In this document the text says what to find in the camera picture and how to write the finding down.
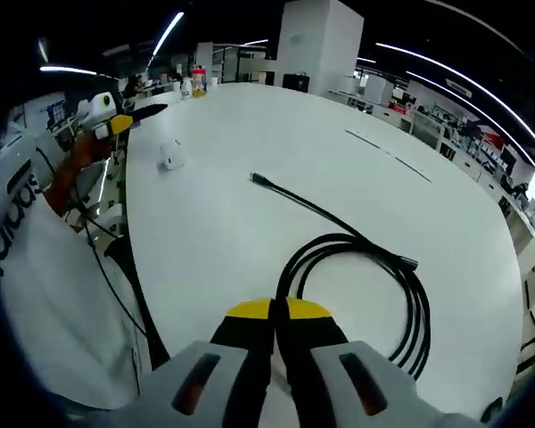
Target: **white table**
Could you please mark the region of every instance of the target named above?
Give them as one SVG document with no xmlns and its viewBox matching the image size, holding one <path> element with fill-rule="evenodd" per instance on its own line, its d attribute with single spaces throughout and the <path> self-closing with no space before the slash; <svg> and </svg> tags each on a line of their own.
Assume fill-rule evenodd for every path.
<svg viewBox="0 0 535 428">
<path fill-rule="evenodd" d="M 186 165 L 159 172 L 159 144 L 172 138 L 182 143 Z M 418 260 L 432 310 L 432 350 L 417 383 L 423 399 L 478 417 L 508 395 L 523 307 L 506 222 L 473 180 L 414 137 L 324 98 L 230 84 L 145 119 L 131 132 L 127 163 L 136 270 L 171 354 L 208 340 L 239 301 L 275 296 L 297 249 L 341 231 L 254 185 L 248 175 L 257 171 Z M 330 309 L 351 340 L 384 355 L 400 340 L 403 293 L 370 260 L 324 261 L 305 298 Z M 269 426 L 293 418 L 291 401 L 276 390 L 270 387 L 262 414 Z"/>
</svg>

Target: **white tabletop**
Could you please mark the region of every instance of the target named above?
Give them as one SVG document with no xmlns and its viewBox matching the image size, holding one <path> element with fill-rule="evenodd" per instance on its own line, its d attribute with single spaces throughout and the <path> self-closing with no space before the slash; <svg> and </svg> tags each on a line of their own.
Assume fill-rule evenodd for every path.
<svg viewBox="0 0 535 428">
<path fill-rule="evenodd" d="M 173 138 L 183 145 L 186 165 L 159 172 L 159 145 Z M 479 417 L 495 398 L 506 398 L 523 305 L 514 246 L 498 205 L 414 137 L 350 107 L 279 87 L 221 85 L 131 132 L 133 254 L 171 354 L 208 340 L 239 301 L 275 296 L 296 250 L 318 235 L 342 232 L 254 185 L 252 171 L 330 210 L 389 251 L 418 260 L 432 311 L 432 350 L 417 382 L 423 399 Z M 330 309 L 350 340 L 383 355 L 400 340 L 403 293 L 370 260 L 341 255 L 322 262 L 304 297 Z M 269 396 L 271 405 L 289 401 Z M 262 418 L 291 417 L 290 409 Z"/>
</svg>

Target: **person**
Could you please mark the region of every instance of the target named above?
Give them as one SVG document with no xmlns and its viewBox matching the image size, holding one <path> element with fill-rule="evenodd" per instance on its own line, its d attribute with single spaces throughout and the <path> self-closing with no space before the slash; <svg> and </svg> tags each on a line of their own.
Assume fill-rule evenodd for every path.
<svg viewBox="0 0 535 428">
<path fill-rule="evenodd" d="M 143 91 L 143 85 L 140 82 L 140 77 L 141 76 L 139 75 L 128 78 L 127 86 L 125 86 L 125 90 L 123 91 L 123 96 L 125 98 L 132 98 Z"/>
</svg>

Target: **ceiling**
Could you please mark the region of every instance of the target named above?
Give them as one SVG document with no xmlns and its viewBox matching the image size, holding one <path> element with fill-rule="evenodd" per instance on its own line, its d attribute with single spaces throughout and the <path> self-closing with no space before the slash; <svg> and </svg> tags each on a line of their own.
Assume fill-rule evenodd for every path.
<svg viewBox="0 0 535 428">
<path fill-rule="evenodd" d="M 497 95 L 535 132 L 535 5 L 531 0 L 523 2 L 523 7 L 516 4 L 498 10 L 479 0 L 343 2 L 365 18 L 359 56 L 375 59 L 377 68 L 404 78 L 410 70 L 441 85 L 451 78 L 472 89 L 472 103 L 535 151 L 535 140 L 482 91 L 441 67 L 375 45 L 399 46 L 459 70 Z M 4 29 L 16 53 L 12 66 L 19 67 L 23 61 L 26 68 L 15 88 L 29 96 L 84 82 L 83 75 L 40 75 L 37 70 L 43 61 L 38 37 L 45 38 L 51 63 L 120 77 L 127 64 L 148 62 L 162 32 L 180 11 L 185 17 L 160 54 L 190 52 L 202 41 L 245 43 L 268 38 L 268 51 L 276 55 L 284 3 L 193 0 L 127 8 L 122 2 L 57 1 L 46 2 L 39 13 L 33 4 L 20 6 L 9 11 L 9 25 Z M 120 45 L 128 45 L 128 50 L 103 55 Z"/>
</svg>

